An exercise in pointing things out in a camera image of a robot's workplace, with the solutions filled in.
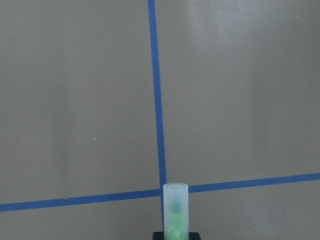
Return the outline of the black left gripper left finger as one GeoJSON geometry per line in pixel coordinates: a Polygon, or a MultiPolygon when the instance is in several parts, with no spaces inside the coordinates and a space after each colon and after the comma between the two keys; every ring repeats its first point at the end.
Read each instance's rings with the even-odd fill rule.
{"type": "Polygon", "coordinates": [[[152,234],[152,240],[165,240],[164,232],[157,231],[152,234]]]}

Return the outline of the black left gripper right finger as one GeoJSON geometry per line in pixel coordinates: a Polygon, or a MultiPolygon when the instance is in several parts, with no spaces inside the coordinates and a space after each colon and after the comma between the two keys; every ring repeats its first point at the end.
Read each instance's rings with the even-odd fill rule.
{"type": "Polygon", "coordinates": [[[189,240],[201,240],[201,236],[198,232],[189,232],[188,239],[189,240]]]}

